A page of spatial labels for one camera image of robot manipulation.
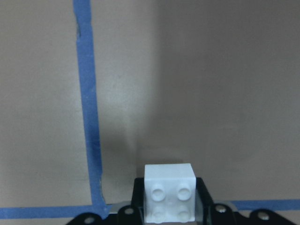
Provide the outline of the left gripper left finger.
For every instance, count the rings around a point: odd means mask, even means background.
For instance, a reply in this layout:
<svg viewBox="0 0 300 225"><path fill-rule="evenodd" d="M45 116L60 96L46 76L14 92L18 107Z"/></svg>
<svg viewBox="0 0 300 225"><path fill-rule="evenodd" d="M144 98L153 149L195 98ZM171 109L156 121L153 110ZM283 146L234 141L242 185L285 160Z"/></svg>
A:
<svg viewBox="0 0 300 225"><path fill-rule="evenodd" d="M72 220L71 225L143 225L144 222L144 179L136 178L131 202L122 206L116 213L109 214L105 219L100 215L86 212Z"/></svg>

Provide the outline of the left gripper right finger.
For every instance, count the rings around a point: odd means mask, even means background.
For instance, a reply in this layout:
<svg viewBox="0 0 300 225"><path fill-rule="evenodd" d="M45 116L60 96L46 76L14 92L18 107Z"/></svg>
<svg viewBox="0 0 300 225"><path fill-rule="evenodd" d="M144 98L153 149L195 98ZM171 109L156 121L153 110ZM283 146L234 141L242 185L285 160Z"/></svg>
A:
<svg viewBox="0 0 300 225"><path fill-rule="evenodd" d="M224 203L215 203L202 178L196 178L195 220L198 225L293 225L294 222L268 209L244 216Z"/></svg>

